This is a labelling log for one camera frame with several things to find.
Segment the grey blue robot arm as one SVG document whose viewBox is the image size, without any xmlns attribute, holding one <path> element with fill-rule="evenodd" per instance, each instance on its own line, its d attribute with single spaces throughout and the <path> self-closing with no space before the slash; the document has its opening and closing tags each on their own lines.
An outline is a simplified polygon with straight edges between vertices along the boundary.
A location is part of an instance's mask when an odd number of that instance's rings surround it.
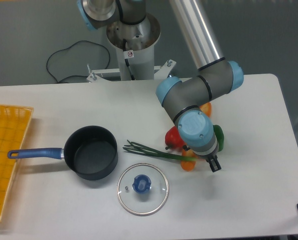
<svg viewBox="0 0 298 240">
<path fill-rule="evenodd" d="M 222 54 L 200 1 L 172 0 L 170 5 L 198 75 L 182 81 L 164 74 L 155 94 L 187 147 L 216 172 L 221 169 L 217 157 L 220 143 L 200 106 L 239 88 L 244 73 Z M 121 80 L 157 77 L 154 47 L 161 29 L 144 0 L 79 0 L 77 7 L 89 29 L 106 28 L 107 39 L 116 50 Z"/>
</svg>

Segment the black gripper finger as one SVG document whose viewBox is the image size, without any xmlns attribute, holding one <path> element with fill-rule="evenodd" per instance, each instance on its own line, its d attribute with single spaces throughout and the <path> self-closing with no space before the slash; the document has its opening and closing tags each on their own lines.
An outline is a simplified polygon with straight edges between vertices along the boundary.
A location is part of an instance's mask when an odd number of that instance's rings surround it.
<svg viewBox="0 0 298 240">
<path fill-rule="evenodd" d="M 216 165 L 215 165 L 214 158 L 213 157 L 208 157 L 206 159 L 206 161 L 208 162 L 211 171 L 214 173 L 216 171 L 216 167 L 215 167 Z"/>
<path fill-rule="evenodd" d="M 212 166 L 213 166 L 213 170 L 212 170 L 213 172 L 217 172 L 222 169 L 222 167 L 218 161 L 217 155 L 213 156 L 213 158 L 212 158 Z"/>
</svg>

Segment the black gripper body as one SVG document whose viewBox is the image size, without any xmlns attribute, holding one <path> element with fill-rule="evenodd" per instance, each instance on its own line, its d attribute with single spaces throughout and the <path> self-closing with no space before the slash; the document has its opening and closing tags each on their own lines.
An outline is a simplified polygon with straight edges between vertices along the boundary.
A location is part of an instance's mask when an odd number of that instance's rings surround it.
<svg viewBox="0 0 298 240">
<path fill-rule="evenodd" d="M 206 151 L 193 151 L 188 145 L 183 146 L 183 153 L 185 161 L 195 162 L 198 159 L 206 160 L 207 162 L 217 162 L 217 153 L 219 151 L 219 145 L 216 144 Z"/>
</svg>

